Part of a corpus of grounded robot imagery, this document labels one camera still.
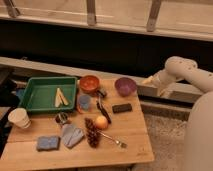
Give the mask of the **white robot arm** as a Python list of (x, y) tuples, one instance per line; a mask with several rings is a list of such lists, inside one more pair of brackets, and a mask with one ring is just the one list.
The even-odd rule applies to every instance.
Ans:
[(144, 79), (142, 84), (152, 84), (161, 94), (170, 84), (186, 80), (200, 91), (213, 91), (213, 72), (198, 68), (196, 61), (179, 56), (169, 57), (164, 68)]

